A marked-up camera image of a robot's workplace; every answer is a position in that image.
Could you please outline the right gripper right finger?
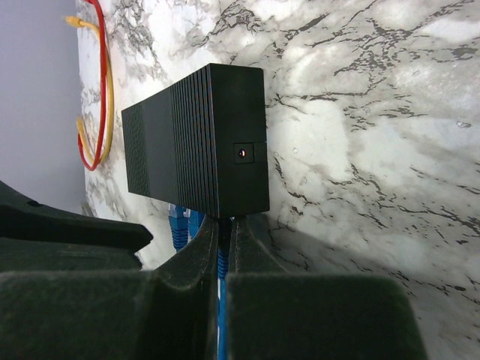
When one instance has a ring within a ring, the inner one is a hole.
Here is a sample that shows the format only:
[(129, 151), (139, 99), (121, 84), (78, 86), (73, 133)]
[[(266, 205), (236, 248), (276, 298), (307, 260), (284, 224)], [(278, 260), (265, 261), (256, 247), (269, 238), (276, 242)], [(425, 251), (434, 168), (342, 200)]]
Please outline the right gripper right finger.
[(232, 223), (228, 359), (426, 359), (403, 290), (384, 277), (287, 271), (246, 217)]

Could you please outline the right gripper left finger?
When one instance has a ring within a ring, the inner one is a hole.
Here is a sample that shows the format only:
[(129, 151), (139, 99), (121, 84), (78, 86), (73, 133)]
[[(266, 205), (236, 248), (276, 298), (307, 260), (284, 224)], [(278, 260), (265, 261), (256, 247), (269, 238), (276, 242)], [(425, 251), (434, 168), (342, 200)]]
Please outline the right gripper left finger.
[(153, 271), (1, 275), (3, 359), (215, 359), (218, 221)]

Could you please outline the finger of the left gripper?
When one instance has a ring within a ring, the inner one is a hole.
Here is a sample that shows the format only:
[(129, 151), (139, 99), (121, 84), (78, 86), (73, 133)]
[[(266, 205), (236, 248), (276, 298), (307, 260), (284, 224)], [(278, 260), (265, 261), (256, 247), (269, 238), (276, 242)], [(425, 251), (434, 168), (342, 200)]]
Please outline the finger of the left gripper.
[(137, 223), (41, 204), (1, 183), (1, 271), (141, 269), (153, 235)]

